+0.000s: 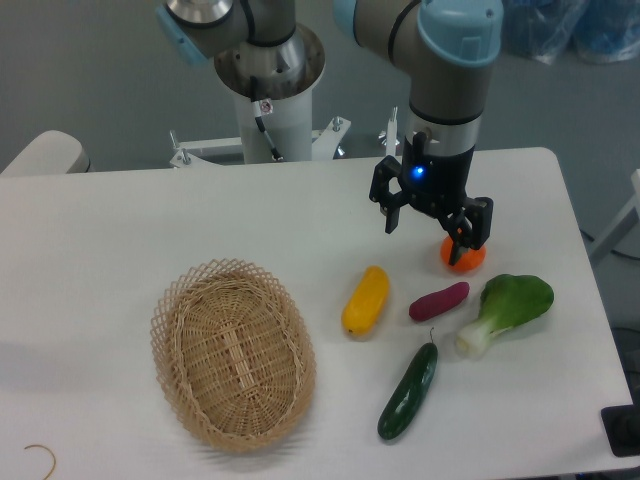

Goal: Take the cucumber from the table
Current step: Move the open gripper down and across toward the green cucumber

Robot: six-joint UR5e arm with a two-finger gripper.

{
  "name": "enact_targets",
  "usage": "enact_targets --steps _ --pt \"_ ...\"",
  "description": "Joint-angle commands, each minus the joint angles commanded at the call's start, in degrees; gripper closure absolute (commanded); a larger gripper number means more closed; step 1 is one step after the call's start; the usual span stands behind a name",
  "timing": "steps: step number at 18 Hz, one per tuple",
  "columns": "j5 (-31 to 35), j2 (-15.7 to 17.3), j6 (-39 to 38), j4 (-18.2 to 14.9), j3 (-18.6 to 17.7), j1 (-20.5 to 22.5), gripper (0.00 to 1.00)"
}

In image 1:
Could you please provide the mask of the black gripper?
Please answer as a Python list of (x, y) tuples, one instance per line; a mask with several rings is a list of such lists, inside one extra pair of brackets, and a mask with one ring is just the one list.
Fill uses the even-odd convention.
[[(469, 251), (480, 251), (490, 237), (494, 201), (489, 197), (470, 198), (466, 183), (474, 148), (453, 156), (428, 152), (426, 135), (417, 135), (417, 145), (404, 140), (402, 165), (392, 155), (375, 167), (369, 199), (377, 203), (385, 216), (385, 232), (398, 226), (400, 209), (407, 205), (439, 219), (452, 245), (445, 256), (448, 265), (456, 265)], [(398, 181), (393, 193), (390, 184)]]

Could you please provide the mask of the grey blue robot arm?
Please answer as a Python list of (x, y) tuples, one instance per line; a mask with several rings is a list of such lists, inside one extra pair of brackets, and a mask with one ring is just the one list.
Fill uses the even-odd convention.
[[(501, 44), (498, 1), (337, 1), (334, 19), (357, 45), (410, 80), (402, 149), (376, 166), (370, 199), (396, 228), (402, 207), (436, 219), (455, 265), (489, 237), (493, 203), (471, 198), (466, 182), (493, 63)], [(157, 21), (191, 64), (213, 63), (236, 96), (249, 163), (307, 160), (318, 149), (307, 101), (325, 67), (316, 35), (291, 1), (164, 1)]]

